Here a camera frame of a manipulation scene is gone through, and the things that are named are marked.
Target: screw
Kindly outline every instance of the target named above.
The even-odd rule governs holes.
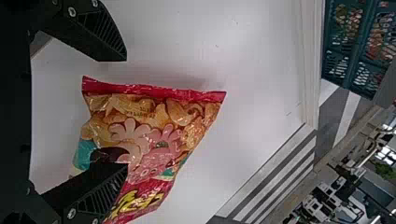
[[[98,0],[92,0],[92,5],[94,7],[98,7]]]
[[[70,209],[69,213],[67,214],[67,218],[73,219],[73,217],[75,216],[76,216],[76,209],[75,208]]]
[[[69,15],[70,15],[71,17],[76,17],[77,12],[76,12],[76,10],[75,10],[73,7],[70,7],[70,8],[68,9],[68,11],[69,11]]]

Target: product package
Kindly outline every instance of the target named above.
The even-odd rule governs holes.
[[[120,196],[104,223],[127,223],[156,210],[215,121],[225,91],[115,85],[84,77],[91,119],[81,128],[71,175],[94,161],[128,163]]]

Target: food illustration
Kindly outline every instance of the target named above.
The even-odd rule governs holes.
[[[83,78],[82,93],[91,118],[81,128],[72,170],[83,172],[90,162],[128,163],[127,179],[106,224],[127,223],[160,206],[216,120],[226,94],[112,85],[89,77]],[[140,202],[148,192],[158,198],[156,203],[123,207],[125,195],[133,193],[127,199]]]

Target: plastic packaging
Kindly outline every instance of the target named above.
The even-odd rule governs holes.
[[[71,175],[93,161],[127,162],[129,174],[104,221],[127,223],[156,210],[215,121],[225,91],[115,85],[84,77],[91,119],[81,128]]]

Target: snack bag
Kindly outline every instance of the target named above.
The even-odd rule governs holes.
[[[161,205],[215,121],[226,92],[115,85],[84,77],[82,94],[91,119],[81,128],[71,175],[93,161],[129,163],[120,196],[104,221],[123,224]]]

